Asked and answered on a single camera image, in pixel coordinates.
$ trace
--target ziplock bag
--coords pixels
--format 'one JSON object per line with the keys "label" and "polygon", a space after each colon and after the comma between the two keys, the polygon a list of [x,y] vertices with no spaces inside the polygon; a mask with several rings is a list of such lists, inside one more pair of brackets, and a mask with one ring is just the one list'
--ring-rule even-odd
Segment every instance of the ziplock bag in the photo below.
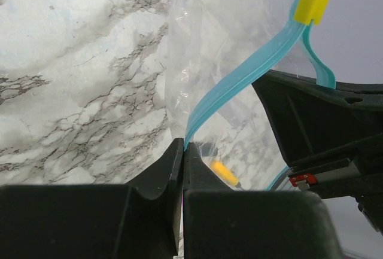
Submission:
{"label": "ziplock bag", "polygon": [[207,165],[230,169],[232,186],[265,189],[285,166],[249,84],[274,67],[316,71],[318,84],[334,87],[333,74],[310,50],[312,22],[293,20],[298,3],[172,0],[166,74],[172,136],[196,142]]}

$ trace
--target clear plastic bag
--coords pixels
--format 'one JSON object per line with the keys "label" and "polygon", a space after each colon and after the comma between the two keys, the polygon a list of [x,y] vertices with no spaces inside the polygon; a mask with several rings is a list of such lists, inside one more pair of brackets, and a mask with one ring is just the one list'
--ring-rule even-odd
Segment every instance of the clear plastic bag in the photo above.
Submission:
{"label": "clear plastic bag", "polygon": [[[166,106],[173,137],[184,138],[189,115],[203,96],[282,30],[293,2],[171,1]],[[275,68],[298,75],[298,63],[314,73],[299,46]],[[245,189],[265,189],[285,166],[251,86],[207,120],[193,141],[207,165],[222,163]]]}

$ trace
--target red component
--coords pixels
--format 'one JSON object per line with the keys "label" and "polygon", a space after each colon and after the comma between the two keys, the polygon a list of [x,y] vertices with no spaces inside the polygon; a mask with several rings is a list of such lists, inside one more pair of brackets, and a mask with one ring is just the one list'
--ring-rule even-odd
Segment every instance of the red component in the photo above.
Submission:
{"label": "red component", "polygon": [[297,187],[298,186],[297,182],[298,181],[303,181],[303,180],[307,181],[308,184],[318,183],[318,181],[315,178],[315,176],[313,176],[311,173],[305,173],[305,174],[297,175],[297,176],[294,176],[294,177],[290,178],[290,182],[293,185],[293,187]]}

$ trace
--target transparent plastic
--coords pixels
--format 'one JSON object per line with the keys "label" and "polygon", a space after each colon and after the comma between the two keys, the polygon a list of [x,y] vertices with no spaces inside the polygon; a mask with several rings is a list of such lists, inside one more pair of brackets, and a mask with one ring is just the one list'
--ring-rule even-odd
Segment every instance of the transparent plastic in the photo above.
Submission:
{"label": "transparent plastic", "polygon": [[[173,137],[186,135],[198,102],[226,75],[282,31],[294,0],[172,0],[166,106]],[[296,45],[274,68],[315,74]],[[195,133],[204,162],[221,162],[245,189],[265,189],[285,163],[251,86]]]}

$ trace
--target yellow clip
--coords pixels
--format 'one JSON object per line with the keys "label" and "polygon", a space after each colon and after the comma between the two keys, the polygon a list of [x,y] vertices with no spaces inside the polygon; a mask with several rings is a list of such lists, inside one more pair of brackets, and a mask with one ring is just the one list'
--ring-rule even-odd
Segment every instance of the yellow clip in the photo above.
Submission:
{"label": "yellow clip", "polygon": [[319,25],[328,3],[329,0],[299,0],[293,20],[304,25],[314,20]]}
{"label": "yellow clip", "polygon": [[236,186],[239,182],[239,179],[235,177],[235,175],[228,170],[228,168],[225,167],[221,162],[212,162],[210,164],[210,168],[222,179],[226,180],[228,183],[230,183],[233,186]]}

